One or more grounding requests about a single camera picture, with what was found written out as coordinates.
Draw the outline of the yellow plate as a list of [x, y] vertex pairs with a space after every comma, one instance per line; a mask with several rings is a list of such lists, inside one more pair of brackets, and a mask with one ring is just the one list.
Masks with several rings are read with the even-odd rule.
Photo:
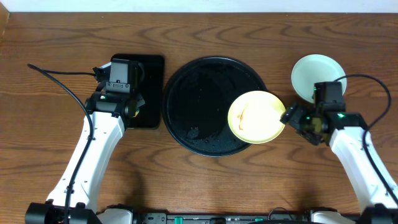
[[228, 125], [240, 140], [262, 144], [275, 139], [285, 125], [280, 121], [285, 113], [283, 102], [266, 91], [249, 91], [237, 97], [228, 111]]

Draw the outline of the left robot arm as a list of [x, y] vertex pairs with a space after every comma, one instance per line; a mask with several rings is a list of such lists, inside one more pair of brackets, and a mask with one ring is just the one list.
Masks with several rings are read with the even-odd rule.
[[80, 139], [62, 178], [45, 203], [31, 203], [26, 223], [134, 223], [134, 212], [115, 205], [97, 212], [110, 157], [136, 115], [136, 81], [102, 82], [84, 106]]

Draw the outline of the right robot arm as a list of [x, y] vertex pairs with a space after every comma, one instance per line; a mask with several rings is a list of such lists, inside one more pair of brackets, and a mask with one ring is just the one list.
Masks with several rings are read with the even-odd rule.
[[344, 103], [316, 103], [307, 109], [297, 103], [280, 118], [310, 144], [330, 147], [337, 156], [359, 202], [358, 223], [397, 223], [397, 184], [371, 142], [358, 113], [346, 112]]

